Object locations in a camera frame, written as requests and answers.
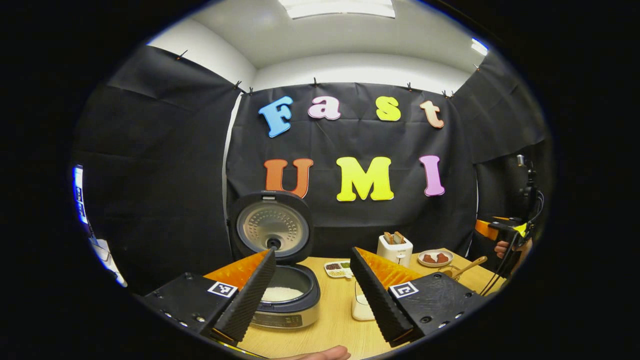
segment rice cooker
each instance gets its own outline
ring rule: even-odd
[[[306,202],[289,192],[263,191],[238,199],[229,211],[236,260],[275,247],[276,270],[251,324],[295,329],[319,316],[316,275],[299,265],[311,253],[313,225]]]

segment human hand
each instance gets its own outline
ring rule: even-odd
[[[529,249],[531,248],[532,245],[532,241],[529,238],[527,240],[527,242],[522,245],[521,247],[517,248],[515,247],[515,245],[513,246],[513,251],[522,251],[525,253],[529,252]],[[493,248],[493,251],[496,252],[496,255],[498,256],[498,258],[503,259],[504,258],[504,254],[507,252],[507,248],[509,247],[509,243],[506,241],[498,241],[498,243],[495,244],[495,248]]]
[[[351,354],[347,352],[347,348],[342,345],[332,347],[325,351],[311,352],[308,354],[300,354],[290,357],[279,357],[274,360],[347,360]]]

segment ceiling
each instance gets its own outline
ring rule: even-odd
[[[472,35],[416,0],[393,0],[395,19],[320,15],[292,20],[277,0],[222,0],[191,18],[234,46],[257,69],[335,53],[411,56],[472,73],[484,56]]]

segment blue letter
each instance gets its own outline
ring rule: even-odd
[[[291,105],[292,103],[293,100],[290,97],[285,96],[258,111],[258,113],[264,115],[264,118],[267,120],[267,124],[269,124],[270,138],[274,138],[284,133],[291,127],[291,124],[282,121],[282,118],[287,120],[291,119],[291,110],[287,105]]]

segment finger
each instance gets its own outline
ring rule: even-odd
[[[314,352],[313,354],[307,354],[303,357],[297,358],[297,360],[333,360],[322,352]]]
[[[302,357],[294,358],[295,360],[346,360],[349,359],[351,354],[347,352],[347,348],[341,345],[332,347],[325,351],[314,352],[312,354],[305,354]]]
[[[342,359],[346,354],[348,354],[347,348],[343,347],[342,345],[332,347],[328,350],[323,351],[322,353],[327,356],[328,360],[339,360]]]
[[[287,356],[287,357],[279,357],[277,359],[272,359],[272,360],[302,360],[302,359],[307,359],[307,356],[312,355],[313,353],[309,352],[306,354],[298,354],[295,356]]]

